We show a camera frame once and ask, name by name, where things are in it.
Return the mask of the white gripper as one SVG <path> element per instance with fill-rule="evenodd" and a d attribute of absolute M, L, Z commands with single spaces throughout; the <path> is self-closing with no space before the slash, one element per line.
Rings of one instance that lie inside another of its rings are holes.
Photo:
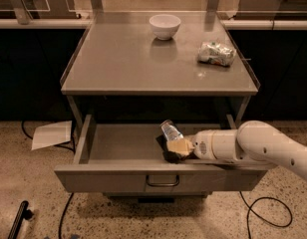
<path fill-rule="evenodd" d="M 236 129 L 209 129 L 195 135 L 166 142 L 163 135 L 155 140 L 162 150 L 163 158 L 170 163 L 180 163 L 191 158 L 193 152 L 205 160 L 237 160 L 242 149 L 237 142 Z"/>

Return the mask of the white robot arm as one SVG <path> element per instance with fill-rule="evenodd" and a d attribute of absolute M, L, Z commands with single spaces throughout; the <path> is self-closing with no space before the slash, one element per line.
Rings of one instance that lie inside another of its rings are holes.
<path fill-rule="evenodd" d="M 235 129 L 206 129 L 184 135 L 166 120 L 160 125 L 165 159 L 183 160 L 194 154 L 212 164 L 268 162 L 307 181 L 307 146 L 272 125 L 250 120 Z"/>

